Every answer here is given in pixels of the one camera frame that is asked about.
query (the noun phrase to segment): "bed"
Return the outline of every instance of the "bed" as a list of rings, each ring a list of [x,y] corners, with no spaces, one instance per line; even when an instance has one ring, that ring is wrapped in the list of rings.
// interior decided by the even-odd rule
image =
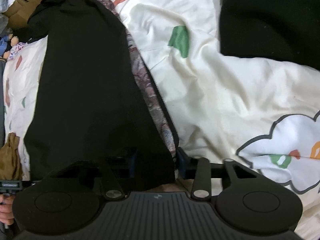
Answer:
[[[296,233],[317,240],[319,71],[221,55],[220,0],[112,1],[151,70],[186,153],[211,162],[233,158],[294,191],[304,207]],[[45,49],[46,38],[27,45],[6,65],[4,96],[9,80],[7,95],[17,106],[6,113],[6,134],[23,138],[32,120]],[[17,68],[19,56],[32,65],[22,61]],[[20,144],[21,159],[28,162]],[[188,182],[184,186],[190,189]],[[212,194],[220,191],[220,182],[213,179]]]

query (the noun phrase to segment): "ribbed platform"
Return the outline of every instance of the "ribbed platform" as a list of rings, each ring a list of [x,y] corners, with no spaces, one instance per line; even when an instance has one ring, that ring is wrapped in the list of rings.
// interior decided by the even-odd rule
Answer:
[[[74,233],[63,236],[38,236],[22,232],[16,239],[295,240],[299,238],[292,232],[278,236],[247,236],[221,222],[210,204],[190,200],[184,192],[133,192],[123,201],[107,203],[94,222]]]

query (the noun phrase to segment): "patterned fabric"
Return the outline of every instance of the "patterned fabric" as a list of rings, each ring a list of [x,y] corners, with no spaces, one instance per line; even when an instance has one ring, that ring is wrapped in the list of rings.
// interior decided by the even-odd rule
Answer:
[[[18,54],[20,50],[23,49],[23,47],[26,45],[26,43],[19,42],[17,45],[13,46],[10,50],[10,56],[8,60],[13,60],[14,56]]]
[[[97,0],[100,1],[109,11],[111,11],[120,21],[119,14],[117,13],[115,6],[111,0]],[[156,125],[156,128],[164,141],[165,145],[171,152],[172,157],[175,160],[176,149],[172,136],[172,132],[168,125],[167,119],[164,116],[164,113],[159,104],[156,92],[152,87],[151,78],[147,71],[147,66],[142,60],[140,52],[138,51],[137,45],[134,43],[131,34],[126,30],[127,41],[129,46],[129,53],[131,59],[131,68],[132,73],[135,79],[137,86],[139,87],[143,99],[145,100],[150,115],[153,119],[153,122]]]

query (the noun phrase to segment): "logo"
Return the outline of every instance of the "logo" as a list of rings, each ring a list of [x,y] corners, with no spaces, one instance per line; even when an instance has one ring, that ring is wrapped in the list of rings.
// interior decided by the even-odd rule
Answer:
[[[162,195],[157,194],[157,195],[154,195],[153,197],[156,198],[156,199],[161,199],[161,198],[162,198]]]

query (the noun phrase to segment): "black fabric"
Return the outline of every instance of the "black fabric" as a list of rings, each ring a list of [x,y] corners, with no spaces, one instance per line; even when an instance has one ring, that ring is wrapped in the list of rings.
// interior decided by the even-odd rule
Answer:
[[[0,57],[0,148],[4,145],[5,140],[5,130],[4,130],[4,96],[3,96],[3,73],[5,64],[7,63],[7,60],[3,57]]]
[[[222,0],[221,53],[320,69],[320,0]]]
[[[11,50],[11,41],[7,42],[7,48],[5,49],[5,51],[10,51]]]
[[[20,229],[16,222],[9,226],[9,228],[4,228],[4,224],[0,223],[0,240],[12,240],[20,233]]]
[[[66,0],[57,7],[24,139],[32,180],[127,147],[138,149],[139,190],[174,182],[171,154],[131,72],[122,23],[95,0]]]
[[[54,25],[60,6],[66,0],[42,0],[28,19],[28,26],[18,29],[13,34],[20,42],[32,43],[47,36]]]

